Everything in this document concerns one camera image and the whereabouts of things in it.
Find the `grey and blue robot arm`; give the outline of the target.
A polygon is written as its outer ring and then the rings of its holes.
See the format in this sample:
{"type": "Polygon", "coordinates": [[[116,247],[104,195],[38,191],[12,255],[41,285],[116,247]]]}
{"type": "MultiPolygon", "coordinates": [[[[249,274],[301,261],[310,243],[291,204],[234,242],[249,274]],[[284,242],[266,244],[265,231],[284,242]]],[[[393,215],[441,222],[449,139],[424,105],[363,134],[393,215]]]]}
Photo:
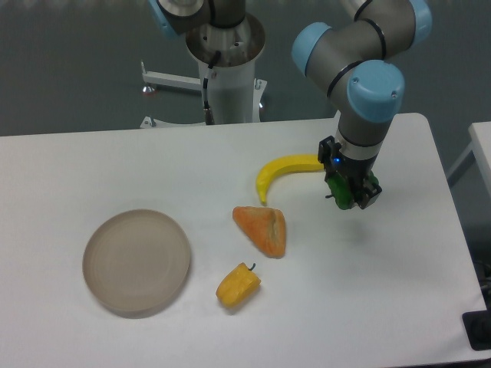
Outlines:
{"type": "MultiPolygon", "coordinates": [[[[404,98],[400,70],[388,63],[428,37],[433,19],[424,1],[346,1],[353,21],[341,30],[322,22],[304,28],[292,45],[299,71],[339,112],[335,135],[319,143],[314,159],[278,159],[256,179],[266,203],[273,179],[323,170],[338,208],[366,208],[381,194],[372,172],[404,98]]],[[[159,29],[184,35],[199,68],[198,91],[208,125],[248,123],[259,112],[255,62],[265,31],[243,1],[151,1],[159,29]]]]}

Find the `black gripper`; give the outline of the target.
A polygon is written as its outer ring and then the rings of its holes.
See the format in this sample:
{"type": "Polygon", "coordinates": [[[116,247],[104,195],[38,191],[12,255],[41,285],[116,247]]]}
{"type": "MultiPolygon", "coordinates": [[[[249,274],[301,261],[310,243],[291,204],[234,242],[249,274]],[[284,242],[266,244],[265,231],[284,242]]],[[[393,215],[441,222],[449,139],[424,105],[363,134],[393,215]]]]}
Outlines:
{"type": "Polygon", "coordinates": [[[325,171],[325,182],[335,194],[338,191],[338,174],[349,184],[362,184],[354,199],[360,209],[366,209],[376,202],[382,193],[377,179],[368,178],[378,156],[376,146],[355,146],[333,136],[323,139],[318,146],[318,161],[325,171]]]}

